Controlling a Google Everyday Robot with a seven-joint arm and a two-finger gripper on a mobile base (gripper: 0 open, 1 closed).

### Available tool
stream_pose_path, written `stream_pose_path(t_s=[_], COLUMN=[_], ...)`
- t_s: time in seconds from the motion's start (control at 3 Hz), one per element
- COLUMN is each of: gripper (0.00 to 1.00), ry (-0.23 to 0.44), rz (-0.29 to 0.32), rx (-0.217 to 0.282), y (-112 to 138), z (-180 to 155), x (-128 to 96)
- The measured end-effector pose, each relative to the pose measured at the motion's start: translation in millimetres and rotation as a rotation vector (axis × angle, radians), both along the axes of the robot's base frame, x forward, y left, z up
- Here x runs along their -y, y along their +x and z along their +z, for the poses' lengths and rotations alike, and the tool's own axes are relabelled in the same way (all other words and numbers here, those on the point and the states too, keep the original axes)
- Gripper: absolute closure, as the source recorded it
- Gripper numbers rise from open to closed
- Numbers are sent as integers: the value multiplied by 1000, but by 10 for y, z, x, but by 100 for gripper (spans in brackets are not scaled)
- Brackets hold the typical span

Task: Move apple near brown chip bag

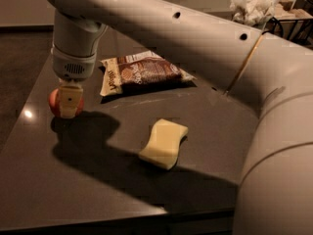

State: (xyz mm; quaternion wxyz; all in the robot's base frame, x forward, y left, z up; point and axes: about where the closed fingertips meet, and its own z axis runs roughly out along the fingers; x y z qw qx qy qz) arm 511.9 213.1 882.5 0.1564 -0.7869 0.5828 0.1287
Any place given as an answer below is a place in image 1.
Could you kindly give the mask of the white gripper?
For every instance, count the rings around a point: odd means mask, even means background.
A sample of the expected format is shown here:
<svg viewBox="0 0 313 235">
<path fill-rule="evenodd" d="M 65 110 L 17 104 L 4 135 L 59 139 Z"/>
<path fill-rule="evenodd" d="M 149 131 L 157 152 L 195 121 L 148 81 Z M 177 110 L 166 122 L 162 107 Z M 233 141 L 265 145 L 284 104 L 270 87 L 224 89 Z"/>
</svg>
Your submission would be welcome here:
<svg viewBox="0 0 313 235">
<path fill-rule="evenodd" d="M 83 81 L 91 76 L 97 58 L 97 49 L 107 27 L 101 23 L 55 12 L 52 44 L 52 67 L 62 80 Z M 83 88 L 80 85 L 61 85 L 58 102 L 61 118 L 74 118 L 83 106 Z"/>
</svg>

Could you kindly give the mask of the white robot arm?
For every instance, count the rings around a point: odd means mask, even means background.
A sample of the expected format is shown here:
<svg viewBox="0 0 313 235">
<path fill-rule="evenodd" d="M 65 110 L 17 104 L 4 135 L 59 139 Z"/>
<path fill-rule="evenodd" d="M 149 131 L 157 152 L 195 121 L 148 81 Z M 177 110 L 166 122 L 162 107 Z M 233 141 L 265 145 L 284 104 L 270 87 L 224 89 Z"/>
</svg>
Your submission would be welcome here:
<svg viewBox="0 0 313 235">
<path fill-rule="evenodd" d="M 55 7 L 58 105 L 74 118 L 105 28 L 192 69 L 253 108 L 233 235 L 313 235 L 313 52 L 162 0 L 48 0 Z"/>
</svg>

